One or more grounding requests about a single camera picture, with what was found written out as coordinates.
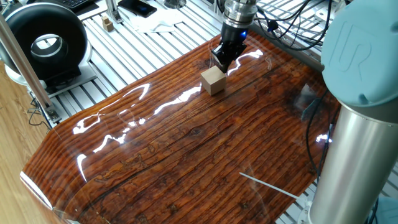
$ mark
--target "white wire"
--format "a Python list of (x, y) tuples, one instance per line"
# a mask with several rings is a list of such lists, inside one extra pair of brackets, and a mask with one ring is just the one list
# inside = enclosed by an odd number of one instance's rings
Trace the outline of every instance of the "white wire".
[(251, 176), (246, 175), (246, 174), (243, 174), (243, 173), (241, 173), (241, 172), (240, 172), (239, 174), (241, 174), (242, 176), (247, 177), (247, 178), (249, 178), (249, 179), (251, 179), (251, 180), (254, 180), (254, 181), (256, 181), (256, 182), (258, 182), (258, 183), (260, 183), (260, 184), (264, 184), (265, 186), (268, 186), (268, 187), (270, 187), (270, 188), (272, 188), (272, 189), (274, 189), (274, 190), (277, 190), (277, 191), (279, 191), (279, 192), (281, 192), (281, 193), (283, 193), (283, 194), (286, 194), (286, 195), (288, 195), (288, 196), (290, 196), (290, 197), (292, 197), (292, 198), (294, 198), (294, 199), (296, 199), (296, 200), (300, 200), (300, 201), (302, 201), (302, 202), (304, 202), (304, 203), (307, 202), (307, 200), (305, 200), (305, 199), (302, 199), (302, 198), (300, 198), (300, 197), (298, 197), (298, 196), (296, 196), (296, 195), (294, 195), (294, 194), (291, 194), (291, 193), (289, 193), (289, 192), (287, 192), (287, 191), (284, 191), (284, 190), (282, 190), (282, 189), (280, 189), (280, 188), (277, 188), (277, 187), (275, 187), (275, 186), (273, 186), (273, 185), (271, 185), (271, 184), (267, 184), (267, 183), (265, 183), (265, 182), (263, 182), (263, 181), (261, 181), (261, 180), (259, 180), (259, 179), (256, 179), (256, 178), (251, 177)]

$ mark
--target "black ring light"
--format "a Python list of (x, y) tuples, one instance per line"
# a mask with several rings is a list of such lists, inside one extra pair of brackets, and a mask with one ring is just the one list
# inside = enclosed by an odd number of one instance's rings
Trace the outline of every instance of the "black ring light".
[[(86, 52), (87, 35), (71, 10), (51, 3), (29, 4), (14, 11), (6, 21), (39, 80), (50, 86), (80, 75), (78, 65)], [(48, 34), (59, 38), (47, 49), (38, 48), (37, 39)], [(1, 44), (0, 56), (19, 73)]]

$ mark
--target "keyboard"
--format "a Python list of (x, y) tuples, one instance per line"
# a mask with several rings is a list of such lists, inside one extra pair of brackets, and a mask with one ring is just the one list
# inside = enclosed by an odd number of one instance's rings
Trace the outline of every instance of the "keyboard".
[(28, 0), (27, 4), (34, 2), (49, 2), (67, 7), (73, 12), (78, 12), (80, 9), (84, 8), (93, 1), (94, 0)]
[(77, 12), (88, 3), (92, 2), (92, 0), (56, 0), (56, 1), (68, 7), (73, 12)]

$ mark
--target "wooden floor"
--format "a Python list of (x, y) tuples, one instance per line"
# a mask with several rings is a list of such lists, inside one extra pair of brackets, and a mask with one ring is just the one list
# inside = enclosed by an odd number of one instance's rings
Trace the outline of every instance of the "wooden floor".
[[(47, 223), (19, 179), (19, 172), (32, 156), (47, 128), (30, 126), (31, 98), (24, 86), (11, 81), (0, 62), (0, 223)], [(34, 123), (41, 122), (34, 115)]]

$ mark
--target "ur logo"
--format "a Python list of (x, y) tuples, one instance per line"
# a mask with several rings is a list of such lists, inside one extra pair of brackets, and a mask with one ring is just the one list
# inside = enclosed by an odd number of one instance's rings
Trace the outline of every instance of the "ur logo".
[(329, 66), (354, 75), (362, 81), (362, 64), (370, 59), (372, 42), (375, 36), (360, 27), (345, 22), (341, 27), (337, 43), (333, 49)]

